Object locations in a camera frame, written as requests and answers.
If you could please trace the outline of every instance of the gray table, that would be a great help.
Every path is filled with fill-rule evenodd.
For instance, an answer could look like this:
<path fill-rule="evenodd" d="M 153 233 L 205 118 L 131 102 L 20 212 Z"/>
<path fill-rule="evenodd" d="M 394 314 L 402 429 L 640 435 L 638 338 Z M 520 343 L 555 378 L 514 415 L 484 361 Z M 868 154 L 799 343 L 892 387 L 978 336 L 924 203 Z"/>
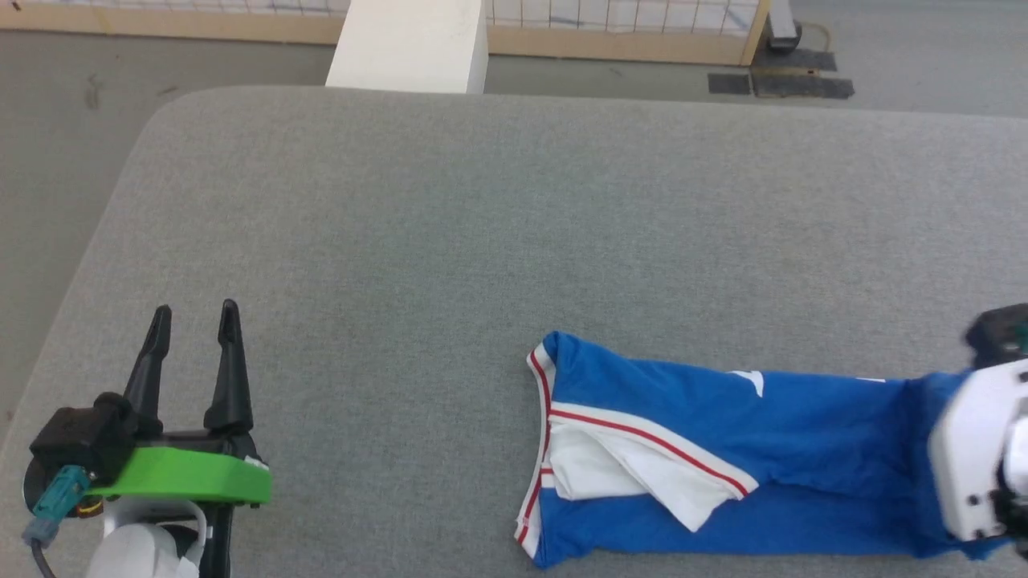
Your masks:
<path fill-rule="evenodd" d="M 238 300 L 273 504 L 245 577 L 515 576 L 539 435 L 523 364 L 560 328 L 631 356 L 865 375 L 956 369 L 1026 297 L 1028 122 L 801 108 L 232 88 L 140 137 L 0 462 L 5 576 L 28 444 L 123 387 L 175 309 L 161 416 L 200 424 Z M 49 555 L 84 571 L 96 522 Z M 627 556 L 553 576 L 1020 576 L 1008 552 Z"/>

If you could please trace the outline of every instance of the black mat piece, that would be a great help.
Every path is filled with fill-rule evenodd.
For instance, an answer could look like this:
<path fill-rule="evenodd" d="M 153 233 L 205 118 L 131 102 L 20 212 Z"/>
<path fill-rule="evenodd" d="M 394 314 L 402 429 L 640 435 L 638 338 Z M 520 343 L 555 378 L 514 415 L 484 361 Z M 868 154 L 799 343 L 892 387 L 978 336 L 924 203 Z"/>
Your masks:
<path fill-rule="evenodd" d="M 748 95 L 748 74 L 707 74 L 707 88 L 711 95 Z"/>
<path fill-rule="evenodd" d="M 848 78 L 822 78 L 794 74 L 754 74 L 754 93 L 758 97 L 816 97 L 846 100 L 853 96 L 853 81 Z"/>
<path fill-rule="evenodd" d="M 809 48 L 797 48 L 787 55 L 775 55 L 761 50 L 754 57 L 755 67 L 776 68 L 812 68 L 835 72 L 839 70 L 835 64 L 835 52 L 821 52 Z"/>

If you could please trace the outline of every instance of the black cable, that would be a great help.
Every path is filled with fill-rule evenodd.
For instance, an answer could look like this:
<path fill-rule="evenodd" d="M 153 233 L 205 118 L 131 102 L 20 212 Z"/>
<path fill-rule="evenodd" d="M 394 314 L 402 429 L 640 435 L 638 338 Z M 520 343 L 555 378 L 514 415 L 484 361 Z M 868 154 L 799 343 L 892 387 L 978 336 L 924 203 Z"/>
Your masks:
<path fill-rule="evenodd" d="M 57 578 L 53 571 L 50 570 L 50 565 L 46 563 L 46 556 L 43 555 L 43 545 L 39 540 L 33 540 L 29 545 L 32 547 L 32 557 L 36 561 L 36 566 L 39 567 L 39 573 L 43 575 L 43 578 Z"/>

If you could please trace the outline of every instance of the folded blue shirt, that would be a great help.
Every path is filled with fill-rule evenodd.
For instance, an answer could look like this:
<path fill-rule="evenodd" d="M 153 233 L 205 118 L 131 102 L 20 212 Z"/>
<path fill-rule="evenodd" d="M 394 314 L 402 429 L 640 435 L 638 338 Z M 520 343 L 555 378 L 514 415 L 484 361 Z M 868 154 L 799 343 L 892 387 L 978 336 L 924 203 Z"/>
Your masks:
<path fill-rule="evenodd" d="M 548 568 L 624 552 L 984 558 L 943 526 L 927 439 L 966 374 L 869 380 L 623 358 L 554 332 L 515 538 Z"/>

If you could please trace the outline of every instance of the concrete floor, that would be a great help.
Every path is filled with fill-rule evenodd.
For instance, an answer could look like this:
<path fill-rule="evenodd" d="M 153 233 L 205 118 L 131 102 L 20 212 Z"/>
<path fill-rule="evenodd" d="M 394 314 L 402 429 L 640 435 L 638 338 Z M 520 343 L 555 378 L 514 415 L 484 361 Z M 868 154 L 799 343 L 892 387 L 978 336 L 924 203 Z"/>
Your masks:
<path fill-rule="evenodd" d="M 490 59 L 486 91 L 1028 116 L 1021 0 L 794 0 L 794 8 L 831 30 L 839 76 L 853 79 L 855 97 L 711 96 L 703 67 L 520 58 Z M 805 45 L 824 41 L 808 28 Z M 0 55 L 2 438 L 150 115 L 201 88 L 322 84 L 332 48 L 0 32 Z"/>

